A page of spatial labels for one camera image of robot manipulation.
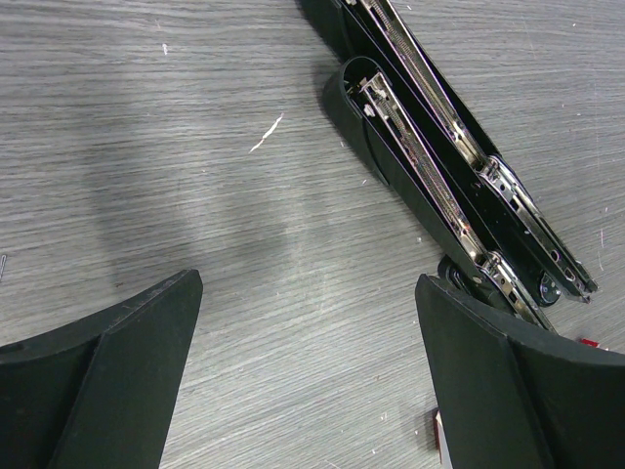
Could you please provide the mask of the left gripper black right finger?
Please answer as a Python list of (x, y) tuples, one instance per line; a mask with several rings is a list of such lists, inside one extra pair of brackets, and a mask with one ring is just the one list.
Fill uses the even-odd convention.
[(623, 467), (623, 355), (437, 277), (419, 277), (415, 300), (453, 467)]

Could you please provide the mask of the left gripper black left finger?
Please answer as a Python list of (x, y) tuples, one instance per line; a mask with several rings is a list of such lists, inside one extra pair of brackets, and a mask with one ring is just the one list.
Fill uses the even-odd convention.
[(202, 293), (183, 270), (2, 346), (2, 467), (159, 467)]

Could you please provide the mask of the red white staple box sleeve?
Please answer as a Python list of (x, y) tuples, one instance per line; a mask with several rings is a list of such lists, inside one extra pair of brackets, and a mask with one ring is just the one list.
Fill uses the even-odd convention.
[[(580, 338), (579, 342), (582, 344), (586, 344), (593, 348), (600, 348), (602, 350), (608, 351), (608, 348), (603, 347), (599, 342), (591, 340), (589, 338)], [(434, 412), (434, 429), (436, 431), (436, 442), (437, 442), (437, 450), (439, 455), (440, 465), (443, 469), (452, 469), (452, 461), (448, 449), (448, 445), (446, 442), (446, 438), (444, 435), (444, 429), (441, 419), (440, 411), (437, 409)]]

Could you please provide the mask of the black stapler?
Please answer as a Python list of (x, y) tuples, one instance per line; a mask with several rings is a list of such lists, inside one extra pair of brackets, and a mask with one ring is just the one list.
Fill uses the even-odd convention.
[(538, 327), (554, 328), (491, 235), (467, 216), (378, 64), (364, 56), (348, 59), (326, 82), (321, 102), (356, 155), (442, 248), (437, 270), (447, 285)]
[(304, 1), (307, 20), (340, 59), (364, 56), (392, 83), (467, 216), (517, 272), (540, 308), (568, 296), (588, 302), (592, 276), (554, 233), (416, 35), (389, 1)]

